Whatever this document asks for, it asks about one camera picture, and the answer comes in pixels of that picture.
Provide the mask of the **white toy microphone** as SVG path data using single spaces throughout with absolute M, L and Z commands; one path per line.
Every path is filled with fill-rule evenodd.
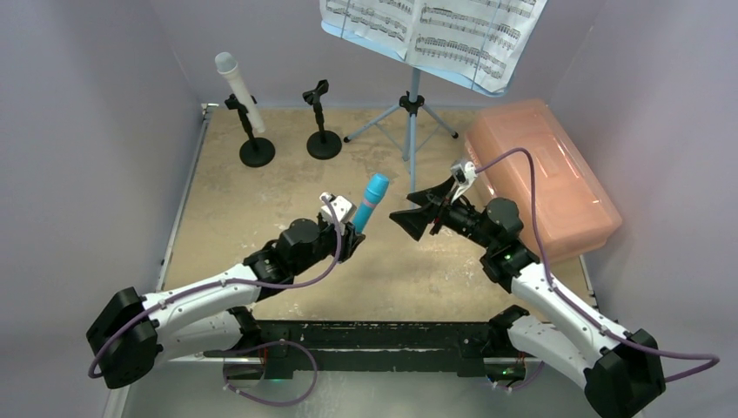
M 224 51 L 216 55 L 214 62 L 218 73 L 229 84 L 239 103 L 246 108 L 252 127 L 258 133 L 264 133 L 266 131 L 264 121 L 254 98 L 246 87 L 237 59 L 230 52 Z

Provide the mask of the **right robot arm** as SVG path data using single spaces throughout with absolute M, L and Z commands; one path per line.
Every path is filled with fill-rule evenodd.
M 389 217 L 414 240 L 445 227 L 483 247 L 480 264 L 487 278 L 547 318 L 542 323 L 517 306 L 498 314 L 488 332 L 495 352 L 516 349 L 539 358 L 581 388 L 601 417 L 634 417 L 665 392 L 651 334 L 628 331 L 551 275 L 520 240 L 524 224 L 514 201 L 494 198 L 479 211 L 465 197 L 453 199 L 456 189 L 449 178 L 411 192 L 407 199 L 416 208 Z

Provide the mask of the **blue toy microphone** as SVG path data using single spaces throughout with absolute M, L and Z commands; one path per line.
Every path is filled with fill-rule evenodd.
M 390 180 L 381 173 L 374 174 L 366 185 L 363 199 L 355 212 L 352 224 L 356 233 L 362 233 L 376 206 L 385 197 Z

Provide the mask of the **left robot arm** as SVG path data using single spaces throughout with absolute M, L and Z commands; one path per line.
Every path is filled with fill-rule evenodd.
M 141 379 L 172 359 L 206 351 L 254 353 L 259 332 L 246 306 L 325 279 L 365 240 L 366 223 L 296 219 L 236 265 L 193 284 L 140 294 L 114 293 L 86 331 L 87 374 L 110 389 Z

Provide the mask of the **black mic stand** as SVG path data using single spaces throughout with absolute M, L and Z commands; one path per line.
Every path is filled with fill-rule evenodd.
M 308 154 L 318 160 L 328 160 L 336 157 L 342 149 L 342 139 L 334 131 L 325 128 L 325 116 L 320 102 L 322 95 L 329 90 L 327 79 L 319 80 L 316 87 L 302 93 L 304 101 L 313 109 L 318 130 L 306 142 Z
M 234 110 L 238 114 L 240 123 L 245 131 L 248 139 L 239 148 L 239 158 L 243 165 L 252 168 L 258 168 L 269 164 L 275 157 L 275 147 L 273 142 L 267 138 L 255 137 L 253 126 L 248 118 L 248 111 L 242 105 L 236 95 L 231 93 L 225 100 L 225 106 L 228 110 Z

